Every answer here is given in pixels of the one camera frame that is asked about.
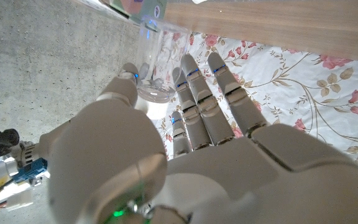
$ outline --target pink flower pattern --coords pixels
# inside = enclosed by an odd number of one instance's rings
[[[189,43],[190,43],[190,46],[193,45],[193,43],[194,43],[194,35],[190,36]]]
[[[244,54],[243,56],[241,56],[241,59],[247,60],[248,59],[248,54]]]
[[[238,47],[238,48],[236,49],[236,53],[237,53],[238,55],[241,54],[241,47]]]
[[[293,49],[288,49],[288,51],[289,51],[291,54],[294,54],[294,53],[298,53],[298,52],[299,52],[299,51],[293,50]]]
[[[207,35],[205,37],[205,43],[208,47],[213,47],[218,42],[218,37],[216,35]]]
[[[349,100],[349,103],[355,103],[358,100],[358,90],[354,90],[352,93],[352,98]]]
[[[165,139],[172,142],[172,136],[168,133],[165,135]]]
[[[355,113],[355,114],[358,114],[358,106],[352,106],[351,107],[351,112]]]
[[[300,131],[305,131],[305,129],[306,129],[305,125],[302,122],[302,118],[295,121],[295,125],[293,127]]]
[[[242,137],[242,132],[241,132],[240,128],[233,128],[232,130],[233,130],[234,135],[235,135],[236,138],[241,138]]]
[[[327,55],[320,55],[320,59],[323,61],[323,67],[328,69],[334,69],[336,66],[342,67],[346,63],[352,62],[353,60],[344,59],[344,58],[336,58]]]
[[[234,53],[232,50],[229,51],[229,53],[227,54],[228,57],[235,57]]]
[[[240,82],[240,75],[233,73],[234,78],[237,80],[237,82]]]
[[[174,33],[173,34],[173,37],[172,37],[172,40],[173,41],[177,41],[179,38],[180,38],[181,34],[180,33]]]
[[[211,74],[208,72],[208,69],[204,68],[204,74],[206,77],[211,77]]]
[[[254,101],[254,105],[256,106],[256,108],[258,108],[260,112],[262,112],[262,107],[258,101]]]
[[[165,76],[165,81],[167,81],[167,83],[171,82],[171,76],[169,75],[169,73],[167,73],[167,75]]]
[[[248,45],[248,48],[255,47],[255,46],[256,46],[256,43],[253,42],[252,44]]]

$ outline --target concrete floor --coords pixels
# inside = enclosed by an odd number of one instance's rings
[[[69,0],[0,1],[0,130],[38,142],[134,61],[137,34]],[[36,187],[33,205],[0,210],[0,223],[53,223],[46,186]]]

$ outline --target transparent cup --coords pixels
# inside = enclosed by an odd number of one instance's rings
[[[138,95],[153,103],[167,103],[175,94],[172,71],[180,66],[191,31],[155,18],[140,24],[136,67]]]

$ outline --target white robotic hand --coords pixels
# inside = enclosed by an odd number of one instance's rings
[[[267,126],[221,57],[212,53],[208,63],[244,137],[233,139],[200,69],[185,55],[173,71],[183,120],[172,114],[174,159],[152,207],[169,207],[194,224],[358,223],[358,166],[292,127]]]
[[[220,56],[212,53],[208,63],[244,137],[234,139],[185,55],[173,71],[183,120],[172,114],[175,158],[167,162],[157,130],[133,108],[137,70],[127,64],[45,140],[57,221],[358,223],[358,166],[292,127],[267,126]]]
[[[47,157],[49,204],[59,223],[102,223],[160,191],[167,160],[159,133],[134,109],[137,69],[125,64],[95,102],[52,136]]]

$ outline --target white fabric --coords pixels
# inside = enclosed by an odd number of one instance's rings
[[[193,2],[194,2],[195,4],[199,4],[199,3],[205,2],[205,1],[207,1],[207,0],[193,0]]]
[[[188,53],[197,61],[237,137],[241,132],[208,67],[212,51],[224,59],[269,123],[294,126],[358,163],[358,61],[192,34]],[[166,117],[156,124],[167,159],[173,156],[170,115],[175,110],[180,111],[176,96]]]

